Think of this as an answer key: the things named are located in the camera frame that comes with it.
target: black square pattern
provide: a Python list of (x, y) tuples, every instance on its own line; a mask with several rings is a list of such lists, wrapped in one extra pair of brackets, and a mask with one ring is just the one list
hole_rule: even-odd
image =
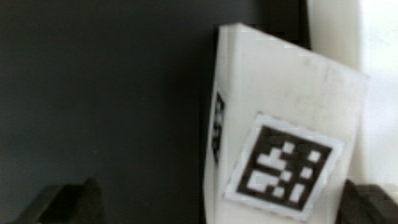
[(215, 164), (219, 164), (219, 157), (221, 157), (224, 109), (226, 109), (226, 103), (222, 100), (221, 93), (217, 92), (215, 106), (213, 106), (213, 131), (212, 131), (212, 150), (213, 150)]
[(263, 126), (237, 191), (302, 211), (332, 148)]

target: white surface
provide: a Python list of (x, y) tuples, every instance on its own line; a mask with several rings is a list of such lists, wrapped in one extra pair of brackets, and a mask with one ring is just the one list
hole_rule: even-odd
[(398, 202), (398, 1), (308, 2), (313, 50), (370, 75), (350, 178)]
[(276, 197), (279, 197), (279, 198), (283, 197), (283, 195), (285, 195), (285, 189), (281, 187), (276, 187), (274, 192), (272, 192), (272, 195)]
[(285, 170), (286, 162), (281, 159), (281, 149), (279, 148), (272, 148), (270, 156), (267, 156), (265, 154), (260, 155), (258, 163), (269, 165), (269, 167), (272, 167), (277, 170)]
[(295, 150), (295, 145), (290, 142), (285, 142), (283, 151), (292, 154)]
[(265, 192), (267, 187), (274, 187), (277, 185), (277, 182), (279, 179), (274, 176), (270, 176), (267, 173), (254, 171), (251, 174), (247, 187), (258, 192)]
[(286, 170), (283, 171), (281, 179), (283, 179), (285, 181), (290, 181), (290, 179), (292, 179), (292, 172), (286, 171)]
[(363, 123), (364, 182), (388, 190), (398, 202), (398, 1), (361, 1), (361, 61), (370, 74)]
[(311, 160), (313, 162), (318, 162), (318, 160), (320, 160), (320, 152), (316, 152), (316, 151), (311, 152), (308, 160)]
[(263, 221), (274, 224), (295, 223), (292, 219), (222, 199), (260, 111), (334, 136), (347, 143), (341, 161), (308, 222), (334, 223), (356, 142), (366, 78), (311, 52), (238, 25), (221, 30), (217, 80), (228, 96), (228, 109), (213, 191), (215, 213), (208, 217), (210, 223), (258, 224)]
[(299, 202), (302, 197), (304, 185), (297, 184), (293, 188), (293, 193), (290, 195), (290, 201)]
[(308, 167), (304, 167), (304, 168), (302, 168), (300, 177), (306, 178), (306, 179), (309, 179), (311, 176), (313, 176), (313, 169), (308, 168)]

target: dark background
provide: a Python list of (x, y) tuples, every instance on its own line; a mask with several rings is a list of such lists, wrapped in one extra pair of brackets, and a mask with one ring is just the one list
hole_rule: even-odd
[(109, 223), (201, 223), (217, 27), (309, 46), (302, 0), (0, 1), (0, 223), (98, 179)]

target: black surface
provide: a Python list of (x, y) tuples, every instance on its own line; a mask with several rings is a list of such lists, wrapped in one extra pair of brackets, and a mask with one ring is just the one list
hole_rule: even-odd
[(109, 223), (201, 223), (215, 30), (308, 46), (300, 2), (0, 1), (0, 222), (94, 176)]
[(221, 136), (222, 136), (222, 126), (224, 126), (224, 110), (226, 110), (226, 102), (221, 97), (221, 93), (215, 94), (215, 106), (213, 106), (213, 129), (212, 129), (212, 150), (213, 150), (213, 158), (215, 165), (219, 165), (219, 157), (221, 157)]
[(348, 180), (336, 224), (396, 224), (398, 205), (377, 185), (356, 185)]
[(39, 223), (66, 223), (70, 221), (82, 194), (84, 186), (66, 185), (62, 187), (61, 192), (38, 219)]

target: white panel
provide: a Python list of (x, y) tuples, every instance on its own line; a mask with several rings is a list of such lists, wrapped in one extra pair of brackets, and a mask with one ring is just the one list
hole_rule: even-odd
[(217, 171), (215, 223), (297, 223), (293, 219), (253, 209), (222, 197), (224, 192), (231, 191), (228, 183), (237, 161), (249, 159), (242, 148), (245, 141), (251, 141), (247, 136), (258, 113), (272, 115), (345, 142), (329, 180), (327, 177), (320, 179), (325, 190), (308, 220), (311, 224), (334, 223), (363, 111), (366, 77), (242, 25), (222, 27), (221, 40), (228, 41), (224, 46), (229, 46), (217, 56), (217, 74), (228, 72), (221, 75), (221, 86), (228, 89), (228, 110)]

